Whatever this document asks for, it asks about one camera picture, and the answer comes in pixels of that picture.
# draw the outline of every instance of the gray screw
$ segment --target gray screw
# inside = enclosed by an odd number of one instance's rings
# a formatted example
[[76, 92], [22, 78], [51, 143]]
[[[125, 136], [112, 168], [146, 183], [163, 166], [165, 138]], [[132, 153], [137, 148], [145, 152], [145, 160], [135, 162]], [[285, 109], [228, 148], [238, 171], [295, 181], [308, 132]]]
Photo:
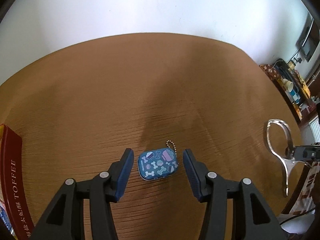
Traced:
[[67, 179], [65, 183], [66, 183], [67, 185], [72, 185], [74, 182], [75, 182], [75, 181], [74, 181], [73, 179]]
[[214, 179], [215, 177], [217, 177], [217, 173], [213, 172], [213, 171], [210, 171], [208, 172], [208, 177], [211, 178], [211, 179]]
[[242, 181], [243, 181], [243, 183], [246, 184], [246, 185], [250, 185], [250, 184], [251, 184], [251, 179], [244, 178]]
[[106, 178], [108, 176], [109, 176], [109, 172], [107, 172], [107, 171], [103, 171], [103, 172], [100, 173], [100, 177], [101, 178]]

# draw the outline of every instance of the pink bowl illustration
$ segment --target pink bowl illustration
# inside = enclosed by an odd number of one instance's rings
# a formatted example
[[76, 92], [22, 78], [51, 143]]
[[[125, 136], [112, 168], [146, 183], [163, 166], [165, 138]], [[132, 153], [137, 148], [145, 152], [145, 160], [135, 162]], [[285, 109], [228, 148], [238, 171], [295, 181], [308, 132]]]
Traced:
[[173, 160], [173, 152], [169, 150], [164, 150], [162, 153], [162, 158], [166, 160], [167, 162]]

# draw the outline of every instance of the small blue case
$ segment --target small blue case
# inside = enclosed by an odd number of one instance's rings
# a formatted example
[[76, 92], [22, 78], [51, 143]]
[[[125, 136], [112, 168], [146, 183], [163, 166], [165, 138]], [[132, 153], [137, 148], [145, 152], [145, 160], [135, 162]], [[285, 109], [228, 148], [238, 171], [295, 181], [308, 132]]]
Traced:
[[138, 168], [143, 179], [160, 179], [174, 174], [178, 160], [171, 148], [163, 148], [141, 153]]

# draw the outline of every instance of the wooden table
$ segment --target wooden table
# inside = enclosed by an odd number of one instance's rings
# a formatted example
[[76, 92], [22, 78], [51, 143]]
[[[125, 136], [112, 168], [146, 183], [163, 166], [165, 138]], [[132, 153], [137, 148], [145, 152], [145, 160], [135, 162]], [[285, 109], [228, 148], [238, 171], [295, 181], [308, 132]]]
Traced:
[[[205, 204], [193, 197], [182, 151], [226, 179], [252, 179], [279, 214], [281, 166], [263, 144], [264, 122], [300, 132], [281, 94], [243, 51], [195, 36], [144, 33], [77, 44], [25, 67], [0, 87], [0, 122], [23, 139], [22, 169], [34, 223], [66, 178], [91, 179], [126, 147], [139, 153], [171, 139], [180, 169], [144, 181], [135, 162], [124, 197], [112, 205], [119, 239], [198, 239]], [[284, 152], [284, 134], [271, 140]], [[291, 174], [294, 189], [302, 166]], [[85, 229], [90, 235], [88, 202]], [[227, 236], [232, 212], [228, 210]]]

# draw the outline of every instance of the wall-mounted television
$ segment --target wall-mounted television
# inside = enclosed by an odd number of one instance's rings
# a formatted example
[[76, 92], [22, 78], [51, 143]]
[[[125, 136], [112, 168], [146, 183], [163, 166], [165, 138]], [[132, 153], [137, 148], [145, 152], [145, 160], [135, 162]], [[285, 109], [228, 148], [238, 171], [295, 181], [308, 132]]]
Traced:
[[314, 54], [320, 41], [319, 28], [312, 19], [310, 26], [308, 26], [305, 38], [300, 42], [301, 52], [309, 62]]

